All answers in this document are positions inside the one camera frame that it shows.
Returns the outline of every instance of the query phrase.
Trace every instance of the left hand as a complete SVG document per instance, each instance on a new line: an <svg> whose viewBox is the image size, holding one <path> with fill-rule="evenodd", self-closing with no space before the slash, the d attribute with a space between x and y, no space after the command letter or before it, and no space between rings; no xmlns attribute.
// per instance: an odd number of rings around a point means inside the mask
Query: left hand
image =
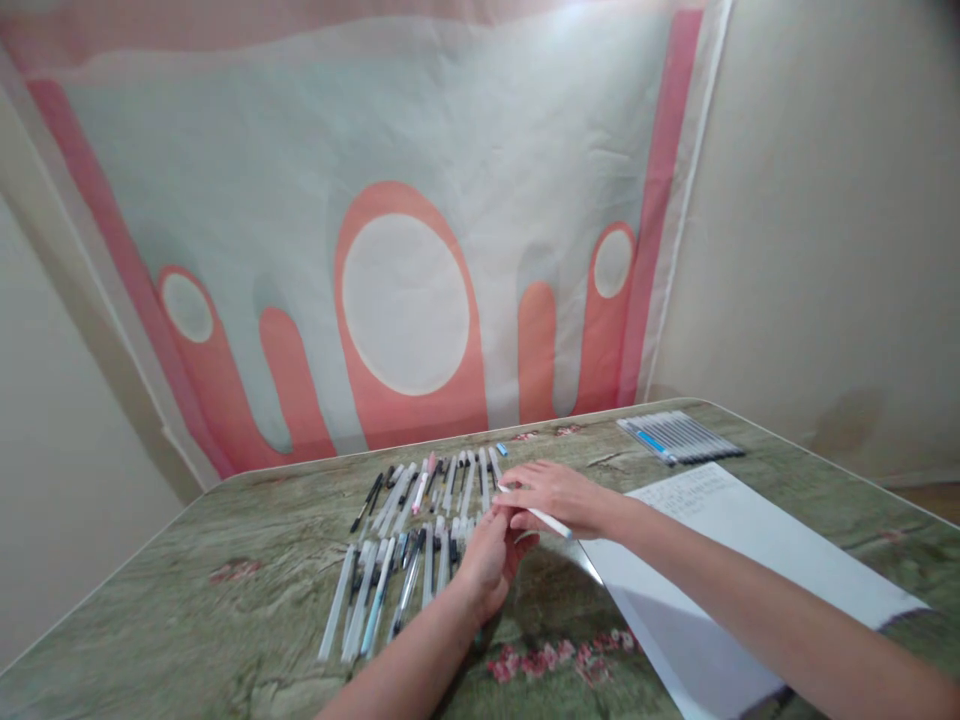
<svg viewBox="0 0 960 720"><path fill-rule="evenodd" d="M454 578L474 598L481 625L501 608L520 561L540 541L539 535L528 535L517 542L524 531L510 529L513 514L512 508L497 506L480 519Z"/></svg>

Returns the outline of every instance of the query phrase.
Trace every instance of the marble-pattern tabletop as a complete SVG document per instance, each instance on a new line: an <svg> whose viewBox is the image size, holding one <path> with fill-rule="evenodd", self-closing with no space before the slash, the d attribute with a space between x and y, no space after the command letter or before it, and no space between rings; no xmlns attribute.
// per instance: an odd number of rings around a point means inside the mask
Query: marble-pattern tabletop
<svg viewBox="0 0 960 720"><path fill-rule="evenodd" d="M733 475L929 604L932 611L883 632L960 676L956 528L722 408L681 399L233 478L0 676L0 717L311 718L361 667L340 664L340 632L333 659L318 664L316 656L344 551L356 538L350 524L379 472L419 464L431 451L444 457L503 442L504 470L547 458L626 492L686 468L662 465L615 420L673 409L746 451L720 462ZM530 553L438 714L680 717L578 553L553 539ZM391 583L388 608L399 587ZM817 713L784 691L751 716Z"/></svg>

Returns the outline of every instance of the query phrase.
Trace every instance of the white circle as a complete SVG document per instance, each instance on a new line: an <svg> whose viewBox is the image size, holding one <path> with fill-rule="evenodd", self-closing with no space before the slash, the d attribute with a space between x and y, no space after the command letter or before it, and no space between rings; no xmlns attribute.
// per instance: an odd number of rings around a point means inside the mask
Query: white circle
<svg viewBox="0 0 960 720"><path fill-rule="evenodd" d="M213 335L213 313L207 298L185 275L170 273L163 280L160 297L174 327L187 340L206 342Z"/></svg>
<svg viewBox="0 0 960 720"><path fill-rule="evenodd" d="M630 273L632 256L633 243L623 230L614 230L603 239L593 266L593 283L601 296L609 299L620 292Z"/></svg>
<svg viewBox="0 0 960 720"><path fill-rule="evenodd" d="M360 357L404 395L443 387L470 332L467 288L446 243L409 215L364 225L343 267L343 312Z"/></svg>

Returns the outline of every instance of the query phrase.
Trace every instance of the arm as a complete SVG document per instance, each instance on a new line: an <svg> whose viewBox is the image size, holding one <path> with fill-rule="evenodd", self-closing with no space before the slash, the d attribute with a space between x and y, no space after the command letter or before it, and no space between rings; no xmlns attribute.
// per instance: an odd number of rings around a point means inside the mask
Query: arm
<svg viewBox="0 0 960 720"><path fill-rule="evenodd" d="M512 511L487 513L453 581L327 705L317 720L426 718L437 707L477 631L507 597L537 539L517 542Z"/></svg>
<svg viewBox="0 0 960 720"><path fill-rule="evenodd" d="M553 463L514 468L536 507L581 537L620 543L683 590L754 657L833 718L956 718L960 690L933 667L777 573L646 504ZM546 529L530 513L511 526Z"/></svg>

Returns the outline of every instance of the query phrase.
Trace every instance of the hand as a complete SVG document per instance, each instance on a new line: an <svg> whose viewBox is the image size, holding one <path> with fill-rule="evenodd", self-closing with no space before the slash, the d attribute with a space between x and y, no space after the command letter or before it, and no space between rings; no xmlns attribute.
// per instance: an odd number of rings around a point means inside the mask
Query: hand
<svg viewBox="0 0 960 720"><path fill-rule="evenodd" d="M480 625L501 608L520 561L540 541L529 535L517 542L523 531L510 529L512 516L510 508L494 507L480 519L454 577L453 582L466 585L475 599Z"/></svg>
<svg viewBox="0 0 960 720"><path fill-rule="evenodd" d="M503 484L523 486L493 499L500 507L520 509L510 520L513 530L553 532L526 510L534 508L569 527L578 540L593 540L604 536L613 517L626 505L619 493L591 482L566 465L546 460L510 468L503 474Z"/></svg>

